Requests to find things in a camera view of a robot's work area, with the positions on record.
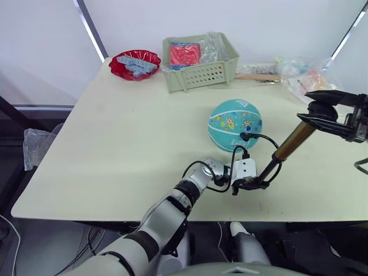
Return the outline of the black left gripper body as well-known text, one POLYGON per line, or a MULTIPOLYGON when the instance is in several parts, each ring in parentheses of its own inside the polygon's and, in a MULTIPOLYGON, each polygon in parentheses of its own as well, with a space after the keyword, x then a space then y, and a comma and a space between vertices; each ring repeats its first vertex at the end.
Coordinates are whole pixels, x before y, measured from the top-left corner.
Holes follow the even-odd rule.
POLYGON ((232 195, 237 196, 239 193, 239 190, 244 190, 244 184, 246 180, 245 179, 237 179, 232 184, 232 195))

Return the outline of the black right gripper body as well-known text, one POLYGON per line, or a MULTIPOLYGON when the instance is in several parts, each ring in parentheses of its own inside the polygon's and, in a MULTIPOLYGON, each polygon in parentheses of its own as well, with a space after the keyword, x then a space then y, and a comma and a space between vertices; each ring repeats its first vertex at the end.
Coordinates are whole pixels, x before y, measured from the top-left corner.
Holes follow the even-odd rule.
POLYGON ((357 95, 354 110, 347 115, 346 119, 348 125, 354 130, 346 140, 356 143, 367 141, 367 94, 357 95))

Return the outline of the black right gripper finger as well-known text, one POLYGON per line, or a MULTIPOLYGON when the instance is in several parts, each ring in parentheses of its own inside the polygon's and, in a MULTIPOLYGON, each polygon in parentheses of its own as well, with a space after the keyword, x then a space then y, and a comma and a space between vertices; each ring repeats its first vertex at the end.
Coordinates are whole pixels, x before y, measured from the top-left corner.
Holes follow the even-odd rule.
POLYGON ((313 99, 314 101, 320 101, 332 106, 336 106, 338 104, 344 106, 357 106, 360 103, 360 97, 358 95, 339 90, 311 91, 307 92, 305 96, 313 99))
POLYGON ((355 131, 353 127, 328 120, 323 116, 298 113, 297 117, 300 118, 303 122, 313 126, 317 130, 320 130, 322 132, 337 135, 341 138, 355 137, 355 131))

